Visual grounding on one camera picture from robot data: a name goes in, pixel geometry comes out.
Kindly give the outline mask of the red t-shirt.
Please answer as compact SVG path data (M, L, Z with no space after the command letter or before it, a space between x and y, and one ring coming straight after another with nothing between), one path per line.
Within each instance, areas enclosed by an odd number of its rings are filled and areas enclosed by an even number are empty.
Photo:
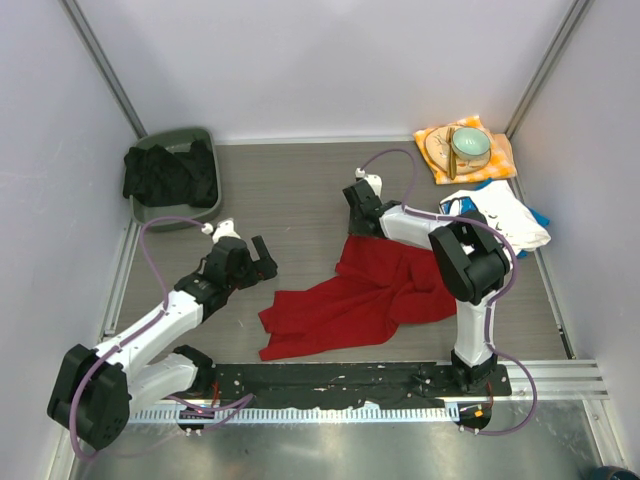
M431 324L456 314L432 251L351 235L335 276L307 290L280 290L259 313L269 342L263 361L378 345L402 325Z

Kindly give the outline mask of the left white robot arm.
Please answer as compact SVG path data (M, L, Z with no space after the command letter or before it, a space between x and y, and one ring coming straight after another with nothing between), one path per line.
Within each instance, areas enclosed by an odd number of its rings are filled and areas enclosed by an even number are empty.
M163 360L157 355L224 308L234 292L275 278L277 269L262 237L221 237L198 269L142 319L95 347L77 344L66 352L48 416L68 429L74 449L100 451L132 414L155 402L173 394L205 397L214 382L209 356L188 345Z

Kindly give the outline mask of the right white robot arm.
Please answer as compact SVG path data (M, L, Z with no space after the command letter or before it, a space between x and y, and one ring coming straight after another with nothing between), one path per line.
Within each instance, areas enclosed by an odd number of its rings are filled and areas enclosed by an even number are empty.
M460 393L477 393L497 367L493 306L512 267L505 246L478 211L449 216L384 202L380 187L368 178L344 188L343 195L351 233L408 243L434 254L444 286L456 301L451 380Z

